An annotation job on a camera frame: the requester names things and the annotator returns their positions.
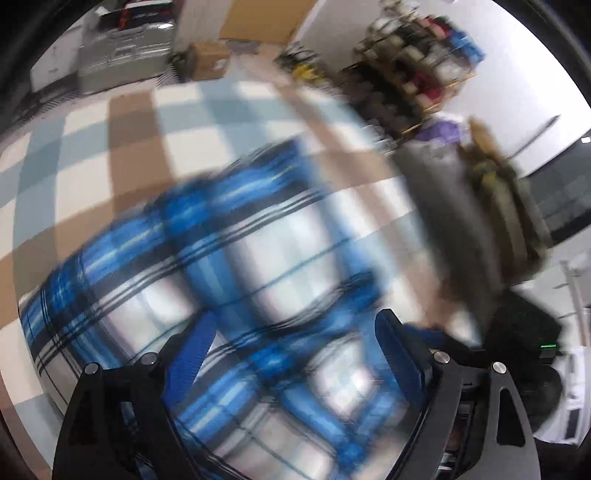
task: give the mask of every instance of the cardboard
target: cardboard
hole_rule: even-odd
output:
[[[193,80],[214,80],[226,74],[230,49],[224,41],[197,41],[189,45],[187,74]]]

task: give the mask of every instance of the blue plaid fabric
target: blue plaid fabric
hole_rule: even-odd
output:
[[[171,408],[203,473],[359,471],[401,397],[375,339],[375,277],[326,194],[289,140],[169,190],[85,244],[21,307],[59,407],[88,362],[134,362],[205,315],[215,339]]]

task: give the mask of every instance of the floor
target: floor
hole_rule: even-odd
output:
[[[275,65],[273,62],[273,60],[279,55],[283,48],[284,47],[281,45],[260,44],[258,48],[256,48],[256,54],[232,54],[230,57],[230,65],[226,72],[226,77],[236,80],[252,80],[271,82],[278,85],[288,85],[292,81],[291,76],[279,69],[279,67],[277,67],[277,65]],[[129,93],[151,90],[157,87],[157,79],[153,78],[140,82],[129,83],[127,85],[121,85],[119,87],[115,87],[104,92],[99,92],[94,95],[87,95],[85,97],[67,100],[52,108],[51,110],[37,115],[28,123],[3,135],[0,139],[0,155],[8,145],[12,144],[19,137],[32,131],[38,122],[42,122],[50,118],[64,117],[72,110],[90,103],[107,100],[115,96],[126,95]]]

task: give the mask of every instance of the silver bolt head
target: silver bolt head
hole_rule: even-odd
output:
[[[158,355],[154,352],[148,352],[142,355],[142,358],[139,360],[142,362],[142,365],[154,365],[156,360],[158,359]]]
[[[92,375],[92,374],[95,374],[95,373],[97,373],[97,372],[98,372],[98,370],[99,370],[99,364],[96,364],[96,363],[94,363],[94,362],[92,362],[92,363],[89,363],[89,364],[87,364],[87,365],[84,367],[84,373],[85,373],[86,375]]]
[[[501,362],[495,362],[492,364],[492,369],[497,372],[498,374],[504,374],[507,372],[507,367],[505,366],[505,364],[502,364]]]
[[[449,355],[441,350],[435,352],[433,358],[438,364],[447,364],[450,361]]]

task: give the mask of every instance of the white cabinet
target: white cabinet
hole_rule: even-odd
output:
[[[31,69],[33,92],[38,92],[50,83],[59,80],[78,68],[78,49],[82,44],[85,18],[79,18],[37,60]]]

